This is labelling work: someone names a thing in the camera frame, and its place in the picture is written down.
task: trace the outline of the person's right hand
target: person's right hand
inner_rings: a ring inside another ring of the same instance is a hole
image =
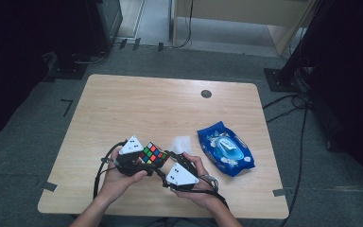
[[[183,153],[183,156],[187,160],[192,162],[194,164],[194,166],[196,166],[199,177],[203,176],[203,175],[208,175],[208,171],[205,169],[200,157],[191,156],[191,155],[187,154],[186,152]],[[208,183],[206,183],[203,179],[199,178],[199,182],[196,183],[196,185],[194,185],[193,190],[213,191],[214,189],[212,186],[210,186]],[[209,208],[214,207],[212,205],[213,202],[219,202],[218,198],[216,198],[212,195],[205,194],[205,193],[180,192],[180,191],[177,191],[174,189],[172,189],[172,192],[174,192],[178,197],[189,199],[189,200],[193,201],[195,204],[197,204],[198,206],[200,206],[204,209],[207,209],[207,210]]]

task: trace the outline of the blue wet wipes package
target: blue wet wipes package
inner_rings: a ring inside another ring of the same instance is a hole
[[[224,174],[234,177],[244,168],[255,167],[250,149],[222,121],[197,133],[202,150]]]

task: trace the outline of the wooden desk in background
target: wooden desk in background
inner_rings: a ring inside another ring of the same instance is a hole
[[[178,17],[190,17],[192,0],[174,0],[173,45],[177,46]],[[317,0],[199,0],[192,18],[268,25],[279,55],[283,55],[298,29],[309,20]]]
[[[212,96],[202,97],[203,90]],[[250,147],[256,168],[232,178],[204,155],[197,130],[220,120]],[[132,135],[143,146],[153,142],[164,149],[176,136],[190,136],[193,155],[201,156],[207,170],[218,179],[219,193],[237,218],[288,216],[285,196],[273,194],[282,184],[255,85],[103,75],[88,79],[48,179],[58,187],[54,192],[44,190],[40,212],[80,214],[93,199],[100,159],[114,144]],[[164,173],[172,165],[168,160]],[[106,214],[210,217],[206,210],[163,188],[155,174],[132,185]]]

